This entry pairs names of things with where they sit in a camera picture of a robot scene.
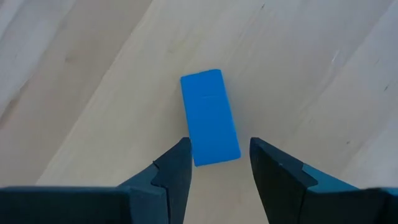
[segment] wooden surface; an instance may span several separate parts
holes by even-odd
[[[82,0],[64,21],[2,117],[0,184],[118,185],[188,135],[179,78],[220,68],[243,158],[194,168],[185,223],[266,223],[251,136],[398,185],[397,1]]]
[[[0,5],[0,116],[32,75],[75,0],[5,0]]]

